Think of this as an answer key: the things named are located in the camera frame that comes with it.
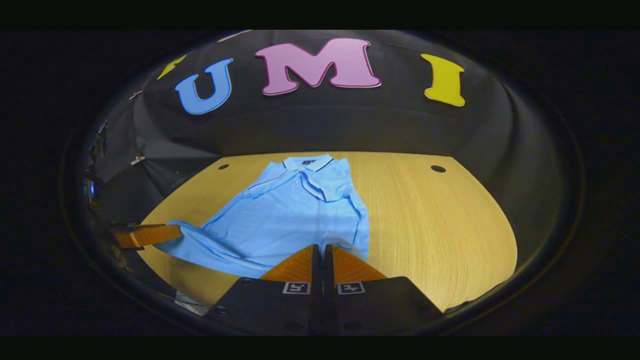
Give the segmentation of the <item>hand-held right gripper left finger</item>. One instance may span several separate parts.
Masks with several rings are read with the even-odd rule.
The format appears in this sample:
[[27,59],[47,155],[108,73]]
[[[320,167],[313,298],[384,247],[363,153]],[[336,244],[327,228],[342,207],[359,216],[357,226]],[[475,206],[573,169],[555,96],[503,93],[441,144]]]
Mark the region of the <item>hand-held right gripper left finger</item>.
[[249,336],[303,336],[318,300],[317,244],[297,251],[262,278],[242,277],[205,313],[204,319],[229,333]]

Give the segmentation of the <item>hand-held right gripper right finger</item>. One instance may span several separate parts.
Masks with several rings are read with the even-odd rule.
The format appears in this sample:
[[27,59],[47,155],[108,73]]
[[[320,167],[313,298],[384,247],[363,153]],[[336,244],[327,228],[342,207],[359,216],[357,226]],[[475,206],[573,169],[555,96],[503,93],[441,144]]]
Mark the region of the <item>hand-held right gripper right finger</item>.
[[405,335],[444,319],[444,312],[407,276],[386,276],[336,244],[327,245],[325,255],[328,335]]

